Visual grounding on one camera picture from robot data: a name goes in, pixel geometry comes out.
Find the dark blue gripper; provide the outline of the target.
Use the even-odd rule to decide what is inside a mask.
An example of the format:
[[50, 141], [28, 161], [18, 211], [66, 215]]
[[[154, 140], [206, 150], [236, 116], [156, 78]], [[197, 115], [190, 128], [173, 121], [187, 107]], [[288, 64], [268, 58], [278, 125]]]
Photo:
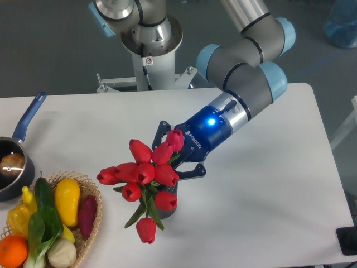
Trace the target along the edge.
[[231, 136], [231, 127], [223, 119], [224, 111], [219, 111], [212, 106], [205, 106], [184, 123], [176, 126], [161, 121], [158, 125], [151, 148], [156, 149], [174, 128], [182, 131], [184, 145], [180, 150], [183, 162], [197, 162], [190, 170], [181, 170], [184, 165], [176, 165], [174, 171], [179, 176], [179, 181], [203, 178], [207, 174], [204, 161], [208, 153], [223, 143]]

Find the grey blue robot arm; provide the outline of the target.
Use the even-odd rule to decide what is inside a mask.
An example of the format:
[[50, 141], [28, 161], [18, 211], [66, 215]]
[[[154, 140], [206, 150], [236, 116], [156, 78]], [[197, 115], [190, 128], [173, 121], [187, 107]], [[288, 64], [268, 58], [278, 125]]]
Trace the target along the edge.
[[[292, 24], [274, 18], [263, 1], [223, 1], [242, 38], [235, 45], [204, 47], [197, 72], [221, 95], [175, 127], [161, 122], [152, 147], [129, 143], [135, 162], [102, 171], [103, 184], [138, 182], [174, 186], [204, 176], [208, 153], [287, 89], [287, 78], [273, 60], [295, 43]], [[138, 90], [165, 90], [175, 84], [175, 51], [180, 24], [165, 1], [92, 1], [89, 10], [105, 35], [119, 35], [131, 53]]]

